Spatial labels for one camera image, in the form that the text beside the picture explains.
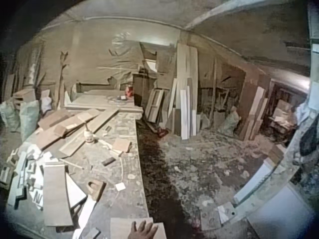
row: human hand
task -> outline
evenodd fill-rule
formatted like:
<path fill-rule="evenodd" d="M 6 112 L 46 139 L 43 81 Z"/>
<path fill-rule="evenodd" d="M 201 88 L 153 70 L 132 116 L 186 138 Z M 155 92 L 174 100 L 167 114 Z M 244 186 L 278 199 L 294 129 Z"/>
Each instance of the human hand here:
<path fill-rule="evenodd" d="M 139 228 L 136 230 L 136 222 L 132 222 L 131 233 L 128 236 L 128 239 L 153 239 L 155 233 L 158 230 L 158 226 L 153 226 L 153 223 L 146 225 L 146 221 L 142 221 Z"/>

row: ceiling beam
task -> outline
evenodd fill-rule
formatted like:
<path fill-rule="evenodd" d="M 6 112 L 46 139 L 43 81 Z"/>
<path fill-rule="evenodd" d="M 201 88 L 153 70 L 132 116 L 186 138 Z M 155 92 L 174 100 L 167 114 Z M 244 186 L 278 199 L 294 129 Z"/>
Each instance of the ceiling beam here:
<path fill-rule="evenodd" d="M 283 4 L 294 0 L 229 0 L 212 10 L 204 13 L 201 16 L 198 16 L 193 21 L 188 23 L 185 30 L 192 30 L 197 25 L 201 24 L 203 21 L 214 17 L 225 15 L 228 13 L 234 13 L 237 11 L 247 10 L 254 7 L 265 6 L 265 5 L 277 5 Z"/>

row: ceiling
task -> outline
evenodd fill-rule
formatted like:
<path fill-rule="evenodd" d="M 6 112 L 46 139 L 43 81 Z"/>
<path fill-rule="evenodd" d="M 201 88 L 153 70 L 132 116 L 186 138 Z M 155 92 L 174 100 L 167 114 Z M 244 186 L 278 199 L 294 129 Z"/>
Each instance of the ceiling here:
<path fill-rule="evenodd" d="M 304 0 L 28 0 L 7 21 L 0 50 L 44 27 L 93 18 L 158 21 L 202 34 L 263 65 L 309 75 Z"/>

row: finger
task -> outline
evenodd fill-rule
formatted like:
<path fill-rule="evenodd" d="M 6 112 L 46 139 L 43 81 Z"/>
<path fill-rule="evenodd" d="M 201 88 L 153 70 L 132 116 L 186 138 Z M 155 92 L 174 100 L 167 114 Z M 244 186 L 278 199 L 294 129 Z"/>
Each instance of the finger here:
<path fill-rule="evenodd" d="M 145 234 L 149 233 L 149 231 L 152 229 L 153 223 L 149 223 L 145 227 Z"/>
<path fill-rule="evenodd" d="M 131 232 L 136 232 L 136 222 L 132 222 Z"/>
<path fill-rule="evenodd" d="M 146 224 L 146 221 L 145 221 L 145 220 L 141 222 L 141 224 L 140 224 L 140 226 L 139 226 L 139 229 L 138 229 L 139 232 L 144 231 L 145 224 Z"/>
<path fill-rule="evenodd" d="M 158 231 L 158 225 L 155 225 L 152 230 L 148 233 L 148 238 L 149 239 L 153 239 L 153 237 L 155 236 L 155 233 Z"/>

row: workbench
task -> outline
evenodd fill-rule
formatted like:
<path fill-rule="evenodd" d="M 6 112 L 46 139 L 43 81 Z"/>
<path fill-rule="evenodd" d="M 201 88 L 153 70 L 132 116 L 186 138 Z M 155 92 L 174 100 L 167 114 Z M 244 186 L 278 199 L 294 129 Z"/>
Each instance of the workbench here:
<path fill-rule="evenodd" d="M 135 122 L 135 119 L 140 118 L 141 114 L 137 113 L 118 113 L 95 133 L 100 139 L 109 143 L 113 143 L 117 137 L 126 138 L 132 142 L 129 153 L 123 153 L 121 158 L 112 164 L 106 167 L 101 164 L 111 155 L 108 149 L 98 142 L 95 144 L 85 143 L 74 155 L 66 158 L 66 160 L 85 168 L 82 170 L 71 165 L 68 166 L 69 175 L 86 194 L 88 193 L 86 183 L 89 179 L 98 179 L 106 183 L 102 197 L 96 204 L 82 236 L 85 236 L 90 229 L 97 227 L 101 231 L 98 239 L 110 238 L 110 218 L 146 218 L 149 216 L 141 174 Z M 106 126 L 110 126 L 111 130 L 107 136 L 102 136 Z M 31 135 L 27 142 L 31 142 L 34 137 L 35 134 Z M 115 184 L 121 182 L 125 184 L 126 189 L 118 192 Z M 16 210 L 10 206 L 6 208 L 5 214 L 14 230 L 23 232 L 31 238 L 72 238 L 74 228 L 64 228 L 64 232 L 57 233 L 55 227 L 46 227 L 43 212 L 37 209 L 28 192 L 26 195 L 27 199 L 20 200 Z"/>

